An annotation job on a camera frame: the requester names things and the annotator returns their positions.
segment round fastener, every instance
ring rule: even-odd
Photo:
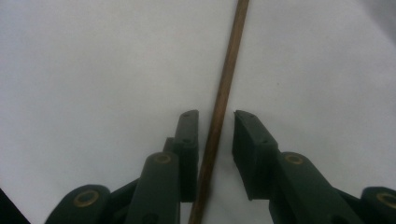
[[[396,209],[396,196],[387,192],[379,192],[376,194],[376,198],[383,204]]]
[[[158,162],[158,163],[166,164],[166,163],[168,163],[169,161],[171,161],[172,159],[171,159],[170,156],[168,156],[168,155],[162,153],[162,154],[156,156],[156,157],[154,158],[154,160],[155,160],[156,162]]]
[[[295,154],[287,154],[285,160],[296,165],[303,164],[304,162],[303,158]]]
[[[93,189],[87,189],[81,192],[73,201],[75,207],[87,207],[99,199],[99,192]]]

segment wooden stick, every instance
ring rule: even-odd
[[[224,121],[224,114],[227,107],[228,96],[230,94],[231,83],[233,82],[233,71],[235,69],[247,11],[248,0],[238,0],[238,5],[233,19],[233,29],[231,31],[227,54],[221,74],[218,95],[212,115],[212,121],[210,123],[209,134],[206,139],[204,159],[202,161],[201,171],[198,177],[198,197],[192,205],[189,224],[201,224],[204,214],[205,204],[209,194],[209,183],[218,152],[221,128]]]

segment wooden dowel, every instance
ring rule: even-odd
[[[233,19],[233,29],[231,31],[227,54],[221,73],[218,95],[215,102],[215,108],[213,110],[209,134],[206,139],[204,159],[202,161],[198,177],[198,197],[192,205],[189,224],[201,224],[204,214],[205,204],[209,194],[210,179],[212,177],[213,167],[218,152],[221,128],[224,121],[225,110],[227,108],[231,83],[233,82],[233,71],[235,69],[236,58],[238,56],[239,44],[241,43],[242,31],[244,29],[247,12],[248,0],[238,0],[238,5]]]

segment brown rod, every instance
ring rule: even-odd
[[[227,107],[228,96],[230,94],[231,83],[233,82],[233,71],[235,69],[247,11],[248,0],[238,0],[235,17],[233,19],[233,29],[231,31],[227,54],[225,56],[223,70],[221,73],[218,95],[216,98],[215,108],[213,110],[209,134],[206,139],[204,159],[202,161],[201,171],[198,177],[198,197],[192,205],[189,224],[201,224],[202,217],[204,215],[205,204],[209,194],[209,183],[212,177],[216,155],[218,153],[221,128],[224,121],[224,114]]]

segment white surface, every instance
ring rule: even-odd
[[[236,1],[1,1],[0,187],[32,223],[115,190],[200,111],[205,145]],[[250,1],[205,223],[272,223],[232,160],[233,111],[335,187],[396,189],[396,6]],[[187,223],[190,205],[183,205]]]

